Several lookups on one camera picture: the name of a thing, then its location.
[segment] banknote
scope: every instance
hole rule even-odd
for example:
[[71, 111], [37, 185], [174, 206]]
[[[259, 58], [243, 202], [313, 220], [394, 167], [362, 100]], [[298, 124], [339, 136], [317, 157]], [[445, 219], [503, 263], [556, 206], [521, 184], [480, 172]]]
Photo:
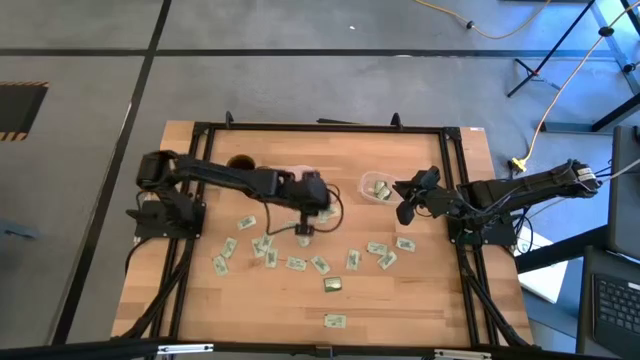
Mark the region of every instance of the banknote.
[[251, 247], [256, 257], [263, 257], [267, 253], [267, 250], [262, 247], [262, 238], [251, 239]]
[[344, 329], [347, 327], [347, 316], [326, 314], [324, 316], [324, 327]]
[[358, 250], [349, 250], [349, 255], [347, 255], [347, 270], [358, 270], [358, 265], [360, 265], [360, 252]]
[[218, 276], [225, 276], [229, 273], [227, 263], [224, 261], [224, 258], [221, 255], [213, 258], [213, 267], [214, 269], [216, 269], [216, 274]]
[[260, 247], [265, 253], [269, 250], [271, 244], [273, 244], [273, 238], [273, 236], [267, 234], [262, 235], [262, 238], [260, 238]]
[[307, 268], [307, 262], [302, 259], [295, 258], [293, 256], [289, 256], [287, 258], [287, 265], [289, 269], [296, 271], [304, 271]]
[[324, 292], [334, 292], [342, 289], [342, 280], [340, 278], [324, 279]]
[[314, 256], [311, 258], [311, 263], [316, 269], [320, 272], [320, 274], [325, 275], [331, 270], [329, 264], [322, 258], [322, 256]]
[[244, 230], [256, 224], [256, 217], [251, 215], [238, 221], [238, 230]]
[[267, 250], [267, 259], [264, 266], [274, 269], [278, 265], [278, 249]]
[[376, 255], [385, 255], [387, 253], [387, 245], [369, 241], [367, 244], [367, 252]]
[[380, 192], [380, 190], [382, 190], [383, 187], [386, 187], [387, 183], [385, 181], [382, 180], [378, 180], [376, 181], [376, 184], [373, 187], [373, 192], [375, 194], [378, 194]]
[[396, 240], [396, 246], [402, 250], [416, 252], [416, 243], [409, 239], [399, 237]]
[[225, 259], [231, 258], [233, 255], [233, 251], [236, 249], [236, 245], [238, 245], [238, 241], [234, 238], [227, 238], [224, 242], [224, 246], [220, 251], [220, 255], [222, 255]]
[[391, 266], [391, 264], [396, 262], [397, 259], [398, 257], [396, 256], [396, 254], [393, 251], [389, 251], [385, 256], [381, 257], [380, 260], [378, 260], [378, 265], [380, 265], [382, 270], [387, 270], [387, 268]]
[[307, 247], [311, 243], [311, 237], [309, 236], [296, 236], [298, 238], [298, 245], [300, 247]]
[[329, 219], [336, 216], [340, 216], [340, 210], [337, 206], [331, 204], [331, 206], [329, 206], [329, 209], [318, 212], [318, 218], [316, 219], [316, 222], [319, 224], [324, 224], [329, 221]]

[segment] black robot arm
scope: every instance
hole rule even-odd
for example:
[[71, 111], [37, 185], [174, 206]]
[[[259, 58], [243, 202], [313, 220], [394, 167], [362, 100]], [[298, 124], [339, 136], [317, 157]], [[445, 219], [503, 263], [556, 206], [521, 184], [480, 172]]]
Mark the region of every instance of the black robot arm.
[[425, 207], [434, 218], [446, 215], [464, 220], [469, 230], [495, 221], [497, 217], [554, 197], [591, 198], [601, 183], [591, 169], [576, 160], [538, 174], [511, 179], [474, 181], [457, 190], [437, 185], [435, 166], [420, 170], [410, 181], [397, 181], [393, 188], [404, 201], [398, 206], [398, 220], [411, 223], [416, 207]]
[[[330, 197], [327, 185], [318, 172], [306, 172], [296, 180], [291, 172], [275, 169], [243, 170], [211, 162], [196, 160], [173, 151], [156, 151], [143, 156], [136, 184], [142, 191], [158, 196], [164, 209], [165, 223], [173, 228], [190, 229], [197, 223], [199, 206], [191, 198], [176, 190], [175, 185], [185, 180], [241, 191], [249, 198], [300, 211], [301, 223], [296, 233], [310, 235], [313, 227], [306, 219], [327, 210]], [[142, 210], [127, 213], [138, 223], [157, 221], [148, 219]]]

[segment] wooden table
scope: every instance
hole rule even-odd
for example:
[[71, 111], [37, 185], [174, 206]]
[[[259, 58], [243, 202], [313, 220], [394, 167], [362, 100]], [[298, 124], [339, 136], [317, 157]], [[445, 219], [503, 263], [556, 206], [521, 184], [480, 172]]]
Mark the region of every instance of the wooden table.
[[[167, 123], [161, 149], [187, 153], [193, 122]], [[485, 133], [463, 128], [463, 146], [471, 180], [494, 176]], [[251, 156], [257, 166], [309, 165], [337, 185], [345, 207], [342, 226], [316, 234], [301, 248], [292, 231], [275, 236], [276, 269], [256, 259], [250, 240], [265, 230], [263, 205], [243, 194], [207, 186], [208, 204], [202, 237], [197, 240], [180, 324], [182, 340], [240, 343], [332, 344], [363, 346], [468, 347], [460, 275], [445, 219], [416, 216], [401, 226], [394, 206], [373, 204], [358, 193], [363, 173], [379, 171], [410, 179], [418, 169], [442, 168], [438, 137], [418, 134], [324, 133], [286, 131], [216, 131], [212, 161], [226, 164], [237, 155]], [[457, 169], [453, 144], [452, 167]], [[458, 181], [457, 171], [454, 179]], [[296, 220], [288, 209], [270, 206], [272, 229]], [[255, 215], [258, 224], [239, 231], [236, 223]], [[394, 248], [398, 260], [387, 271], [366, 252], [369, 241], [391, 247], [396, 236], [413, 239], [415, 253]], [[216, 276], [212, 258], [227, 237], [238, 246], [227, 264], [230, 273]], [[166, 239], [149, 241], [134, 255], [113, 326], [119, 335], [133, 325], [155, 296], [167, 249]], [[357, 272], [345, 268], [347, 251], [362, 253]], [[522, 291], [512, 258], [501, 248], [483, 248], [492, 298], [518, 333], [531, 342]], [[309, 264], [305, 272], [286, 268], [287, 256], [323, 256], [331, 271], [321, 276]], [[325, 293], [323, 278], [339, 276], [343, 289]], [[487, 342], [482, 306], [476, 299], [481, 340]], [[166, 334], [172, 300], [165, 311]], [[346, 329], [325, 328], [325, 314], [347, 316]]]

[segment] clear plastic bowl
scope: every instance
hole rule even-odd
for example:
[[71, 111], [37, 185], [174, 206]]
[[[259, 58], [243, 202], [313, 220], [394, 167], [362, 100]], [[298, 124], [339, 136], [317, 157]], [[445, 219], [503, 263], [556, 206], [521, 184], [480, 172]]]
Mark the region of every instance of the clear plastic bowl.
[[[376, 171], [369, 171], [369, 172], [366, 172], [364, 175], [362, 175], [362, 178], [360, 179], [360, 186], [358, 187], [358, 191], [360, 192], [360, 194], [362, 194], [362, 196], [365, 199], [370, 200], [372, 202], [375, 202], [378, 204], [385, 204], [385, 205], [398, 205], [402, 202], [402, 197], [400, 197], [400, 195], [398, 195], [398, 193], [395, 190], [393, 190], [391, 186], [396, 181], [399, 181], [399, 180], [400, 179], [394, 176], [391, 176], [389, 174], [384, 174]], [[376, 181], [384, 181], [387, 183], [387, 187], [389, 188], [389, 190], [391, 190], [391, 197], [389, 197], [389, 199], [380, 200], [376, 197], [374, 193], [374, 187], [375, 187]]]

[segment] gray floor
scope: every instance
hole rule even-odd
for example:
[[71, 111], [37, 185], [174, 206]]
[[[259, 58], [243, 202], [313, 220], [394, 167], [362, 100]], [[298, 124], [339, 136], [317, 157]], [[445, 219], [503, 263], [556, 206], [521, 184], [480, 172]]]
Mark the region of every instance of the gray floor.
[[[512, 29], [540, 6], [498, 0], [437, 3], [473, 14], [492, 33]], [[598, 3], [607, 17], [618, 11], [614, 0]], [[160, 4], [5, 0], [0, 47], [144, 48]], [[160, 46], [548, 49], [581, 8], [552, 4], [531, 27], [496, 42], [409, 0], [185, 0], [174, 2]], [[563, 48], [592, 45], [598, 26], [591, 14], [584, 20]], [[617, 36], [631, 51], [637, 35], [628, 23], [620, 24]], [[32, 242], [0, 241], [0, 348], [48, 340], [141, 60], [0, 58], [1, 80], [51, 82], [29, 138], [0, 142], [0, 217], [43, 234]], [[526, 61], [536, 65], [539, 60]], [[552, 60], [543, 75], [562, 83], [576, 65], [577, 60]], [[140, 156], [157, 148], [167, 120], [220, 121], [230, 110], [237, 121], [326, 117], [385, 124], [397, 111], [409, 125], [484, 127], [496, 174], [505, 176], [505, 161], [526, 152], [555, 94], [546, 84], [530, 83], [507, 99], [504, 94], [524, 75], [511, 59], [157, 58], [70, 340], [109, 336], [134, 228], [124, 210], [134, 206]], [[589, 61], [549, 120], [593, 122], [630, 96], [615, 62]], [[629, 123], [638, 121], [635, 116]], [[543, 134], [528, 167], [533, 173], [577, 158], [599, 169], [607, 166], [610, 153], [610, 137]], [[558, 241], [604, 224], [607, 196], [605, 188], [592, 200], [566, 201], [535, 217], [534, 230]]]

